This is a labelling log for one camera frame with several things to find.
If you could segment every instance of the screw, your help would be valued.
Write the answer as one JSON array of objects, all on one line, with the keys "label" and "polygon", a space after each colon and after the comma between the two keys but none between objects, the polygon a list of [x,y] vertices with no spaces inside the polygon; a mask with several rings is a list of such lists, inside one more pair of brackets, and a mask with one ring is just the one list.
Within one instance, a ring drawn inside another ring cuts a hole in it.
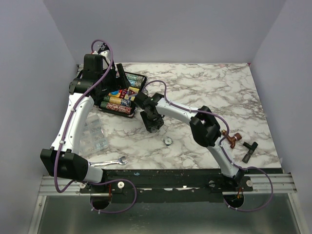
[{"label": "screw", "polygon": [[213,187],[213,188],[215,187],[215,182],[212,180],[210,180],[208,184],[210,187]]},{"label": "screw", "polygon": [[248,187],[252,187],[252,186],[253,186],[253,182],[252,182],[251,180],[247,180],[247,181],[246,181],[246,185],[247,185]]}]

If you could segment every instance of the chrome wrench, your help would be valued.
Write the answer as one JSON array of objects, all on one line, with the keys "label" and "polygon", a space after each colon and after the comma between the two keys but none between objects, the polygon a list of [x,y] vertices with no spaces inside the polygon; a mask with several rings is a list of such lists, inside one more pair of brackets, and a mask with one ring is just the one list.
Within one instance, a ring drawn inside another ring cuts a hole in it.
[{"label": "chrome wrench", "polygon": [[125,165],[127,164],[127,160],[125,156],[122,156],[116,160],[111,160],[111,161],[105,161],[105,162],[89,162],[91,167],[103,167],[103,166],[108,166],[108,165],[113,165],[113,164],[119,164],[119,165]]}]

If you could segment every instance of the white wall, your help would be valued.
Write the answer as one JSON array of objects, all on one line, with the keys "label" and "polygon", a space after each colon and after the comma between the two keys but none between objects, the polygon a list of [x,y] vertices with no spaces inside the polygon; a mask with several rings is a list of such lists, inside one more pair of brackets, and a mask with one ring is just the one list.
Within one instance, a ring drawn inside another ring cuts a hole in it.
[{"label": "white wall", "polygon": [[95,38],[122,62],[250,62],[285,0],[43,0],[77,63]]},{"label": "white wall", "polygon": [[312,231],[312,1],[287,0],[251,70],[283,167]]},{"label": "white wall", "polygon": [[77,67],[41,0],[0,8],[0,233],[27,233]]}]

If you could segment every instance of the gray floor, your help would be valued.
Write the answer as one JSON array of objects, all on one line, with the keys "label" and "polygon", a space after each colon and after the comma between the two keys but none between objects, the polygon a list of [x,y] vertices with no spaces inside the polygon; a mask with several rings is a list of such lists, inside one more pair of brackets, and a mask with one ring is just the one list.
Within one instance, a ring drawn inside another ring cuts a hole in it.
[{"label": "gray floor", "polygon": [[[248,195],[242,208],[257,207],[268,195]],[[117,210],[125,204],[113,204]],[[222,203],[138,203],[122,214],[91,212],[89,199],[79,196],[48,197],[40,234],[298,234],[286,194],[276,194],[258,212],[241,213]]]}]

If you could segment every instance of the marble surface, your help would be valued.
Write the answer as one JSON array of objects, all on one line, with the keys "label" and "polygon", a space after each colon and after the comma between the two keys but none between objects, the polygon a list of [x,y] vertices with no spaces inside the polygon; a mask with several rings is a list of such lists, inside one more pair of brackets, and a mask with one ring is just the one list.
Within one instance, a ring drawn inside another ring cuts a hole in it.
[{"label": "marble surface", "polygon": [[[228,122],[231,135],[239,132],[243,139],[229,149],[234,160],[243,167],[280,168],[279,158],[249,69],[242,64],[131,64],[123,63],[127,72],[160,79],[167,83],[168,98],[191,107],[210,107]],[[153,83],[149,94],[163,94],[164,86]],[[196,144],[188,125],[169,117],[157,133],[146,131],[137,110],[134,118],[103,113],[96,107],[90,115],[98,114],[109,147],[86,156],[91,162],[126,156],[125,166],[111,165],[107,169],[197,169],[219,168],[210,152]],[[219,120],[221,129],[225,125]],[[173,140],[171,146],[163,143],[165,137]],[[257,141],[258,148],[248,164],[241,162],[248,151],[243,142]]]}]

